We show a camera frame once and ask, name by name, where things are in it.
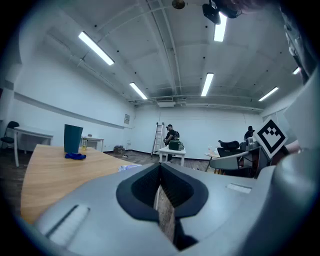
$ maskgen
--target teal trash bin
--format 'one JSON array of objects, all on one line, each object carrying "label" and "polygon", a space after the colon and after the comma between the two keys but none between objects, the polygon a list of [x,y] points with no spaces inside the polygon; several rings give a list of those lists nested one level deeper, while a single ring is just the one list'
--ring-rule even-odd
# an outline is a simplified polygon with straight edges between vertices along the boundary
[{"label": "teal trash bin", "polygon": [[78,153],[83,127],[64,125],[64,152]]}]

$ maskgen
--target ladder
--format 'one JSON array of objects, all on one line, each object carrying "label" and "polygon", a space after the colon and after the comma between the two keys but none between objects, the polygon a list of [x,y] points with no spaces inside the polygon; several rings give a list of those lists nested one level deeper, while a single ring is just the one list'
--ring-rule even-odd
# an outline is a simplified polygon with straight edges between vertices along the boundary
[{"label": "ladder", "polygon": [[155,128],[155,136],[154,136],[154,142],[153,142],[153,147],[151,151],[151,156],[154,153],[157,153],[159,149],[161,149],[161,146],[163,144],[163,135],[164,135],[164,123],[158,124],[156,123],[156,128]]}]

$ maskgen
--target desk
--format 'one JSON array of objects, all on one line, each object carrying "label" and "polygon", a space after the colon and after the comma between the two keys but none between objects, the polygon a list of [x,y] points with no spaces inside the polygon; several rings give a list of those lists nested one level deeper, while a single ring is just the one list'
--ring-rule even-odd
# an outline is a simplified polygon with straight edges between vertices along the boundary
[{"label": "desk", "polygon": [[208,168],[209,168],[209,166],[210,166],[210,161],[211,161],[211,159],[212,159],[212,158],[219,158],[220,155],[214,154],[214,153],[212,153],[212,154],[210,154],[210,153],[205,153],[205,155],[208,156],[208,157],[210,157],[208,166],[207,166],[206,169],[205,169],[205,172],[207,172],[207,171],[208,171]]},{"label": "desk", "polygon": [[168,161],[168,155],[178,155],[178,156],[181,156],[181,166],[184,166],[185,164],[186,149],[172,150],[172,149],[169,149],[169,146],[166,146],[158,149],[158,152],[159,152],[159,163],[162,163],[162,156],[164,153],[166,153],[166,156],[165,156],[166,162]]},{"label": "desk", "polygon": [[28,126],[15,127],[14,128],[14,159],[15,159],[16,167],[19,167],[18,133],[49,139],[50,145],[52,145],[52,139],[54,137],[54,135],[52,134],[51,131],[41,130],[38,128],[28,127]]},{"label": "desk", "polygon": [[38,144],[25,172],[21,216],[32,224],[48,207],[92,179],[118,172],[132,163],[88,147],[79,149],[84,160],[65,158],[63,146]]},{"label": "desk", "polygon": [[88,142],[96,142],[95,149],[97,150],[98,142],[101,142],[101,152],[104,151],[104,138],[92,138],[92,137],[82,137],[82,139],[86,139]]}]

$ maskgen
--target fluorescent light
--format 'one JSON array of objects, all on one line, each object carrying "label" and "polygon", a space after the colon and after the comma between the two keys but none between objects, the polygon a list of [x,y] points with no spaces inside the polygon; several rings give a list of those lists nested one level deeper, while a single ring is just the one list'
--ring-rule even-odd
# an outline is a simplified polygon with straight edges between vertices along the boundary
[{"label": "fluorescent light", "polygon": [[271,94],[273,94],[278,89],[279,89],[278,87],[274,87],[271,91],[269,91],[266,95],[264,95],[261,99],[259,99],[259,101],[262,102],[265,98],[269,97]]},{"label": "fluorescent light", "polygon": [[298,74],[300,72],[301,68],[300,67],[297,67],[292,73],[294,75]]},{"label": "fluorescent light", "polygon": [[201,96],[207,95],[212,79],[214,79],[214,73],[207,73]]},{"label": "fluorescent light", "polygon": [[219,12],[219,15],[220,15],[221,24],[215,25],[214,41],[222,42],[225,36],[227,17],[224,16],[221,12]]},{"label": "fluorescent light", "polygon": [[84,41],[84,43],[89,46],[96,54],[98,54],[106,63],[112,65],[115,63],[99,45],[97,45],[84,31],[80,33],[79,38]]},{"label": "fluorescent light", "polygon": [[140,91],[140,89],[136,86],[134,82],[129,83],[131,87],[142,97],[142,99],[147,100],[147,97]]}]

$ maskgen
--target white table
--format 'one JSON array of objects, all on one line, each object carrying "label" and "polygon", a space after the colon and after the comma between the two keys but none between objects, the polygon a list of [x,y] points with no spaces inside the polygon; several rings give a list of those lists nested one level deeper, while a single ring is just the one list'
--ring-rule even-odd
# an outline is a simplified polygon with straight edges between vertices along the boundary
[{"label": "white table", "polygon": [[18,159],[18,133],[19,134],[26,134],[41,138],[49,139],[50,146],[52,145],[52,139],[54,137],[52,131],[41,130],[34,127],[28,126],[18,126],[14,128],[14,159],[16,167],[19,167],[19,159]]},{"label": "white table", "polygon": [[206,169],[205,169],[205,172],[207,172],[207,171],[208,171],[208,168],[209,168],[209,166],[210,166],[210,161],[211,161],[211,159],[212,159],[212,158],[219,158],[220,155],[214,154],[214,153],[204,153],[204,154],[205,154],[206,156],[210,157],[208,166],[207,166]]},{"label": "white table", "polygon": [[104,138],[92,138],[92,137],[82,137],[82,139],[86,139],[88,142],[96,142],[95,149],[97,150],[98,142],[101,142],[101,152],[104,151]]},{"label": "white table", "polygon": [[172,150],[169,149],[169,146],[163,147],[158,149],[159,152],[159,163],[162,163],[162,156],[165,153],[165,161],[168,161],[168,155],[178,155],[181,156],[181,166],[184,166],[185,164],[185,154],[186,154],[186,149],[184,148],[183,150]]}]

